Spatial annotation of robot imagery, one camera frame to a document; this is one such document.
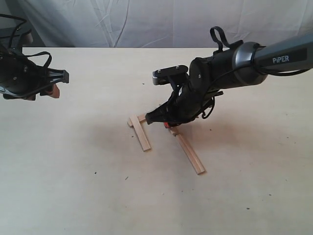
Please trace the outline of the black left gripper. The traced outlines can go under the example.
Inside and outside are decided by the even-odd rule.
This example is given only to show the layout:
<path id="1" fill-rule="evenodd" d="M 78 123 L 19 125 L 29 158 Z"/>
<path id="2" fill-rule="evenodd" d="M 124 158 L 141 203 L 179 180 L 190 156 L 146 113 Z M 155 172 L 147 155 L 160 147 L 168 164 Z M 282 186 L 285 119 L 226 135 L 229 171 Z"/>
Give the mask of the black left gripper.
<path id="1" fill-rule="evenodd" d="M 30 57 L 47 55 L 43 66 Z M 0 50 L 0 93 L 4 99 L 36 99 L 36 94 L 58 99 L 57 83 L 69 83 L 69 73 L 49 67 L 52 56 L 47 51 L 24 55 L 18 50 Z"/>

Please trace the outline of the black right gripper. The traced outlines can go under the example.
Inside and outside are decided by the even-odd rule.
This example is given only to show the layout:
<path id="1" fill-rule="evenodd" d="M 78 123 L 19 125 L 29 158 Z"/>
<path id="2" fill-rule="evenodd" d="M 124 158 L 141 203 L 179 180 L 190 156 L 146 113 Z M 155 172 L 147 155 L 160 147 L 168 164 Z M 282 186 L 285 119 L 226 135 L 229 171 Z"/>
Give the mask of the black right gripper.
<path id="1" fill-rule="evenodd" d="M 171 86 L 173 91 L 169 99 L 145 115 L 148 124 L 163 122 L 166 128 L 170 128 L 170 125 L 192 122 L 198 116 L 206 119 L 215 108 L 215 97 L 223 94 L 214 86 L 203 91 L 193 90 L 183 83 Z"/>

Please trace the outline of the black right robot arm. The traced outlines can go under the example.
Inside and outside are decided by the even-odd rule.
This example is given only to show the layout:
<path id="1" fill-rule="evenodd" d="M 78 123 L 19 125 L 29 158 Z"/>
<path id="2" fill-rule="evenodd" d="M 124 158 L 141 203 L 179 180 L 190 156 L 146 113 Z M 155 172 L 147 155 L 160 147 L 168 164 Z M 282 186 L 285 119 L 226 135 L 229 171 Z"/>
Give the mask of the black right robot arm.
<path id="1" fill-rule="evenodd" d="M 293 76 L 313 68 L 313 35 L 296 36 L 270 46 L 257 42 L 220 41 L 210 57 L 196 57 L 189 66 L 177 65 L 153 72 L 154 85 L 170 84 L 169 99 L 148 112 L 148 124 L 162 122 L 167 128 L 208 118 L 216 97 L 225 89 L 255 86 L 268 75 Z"/>

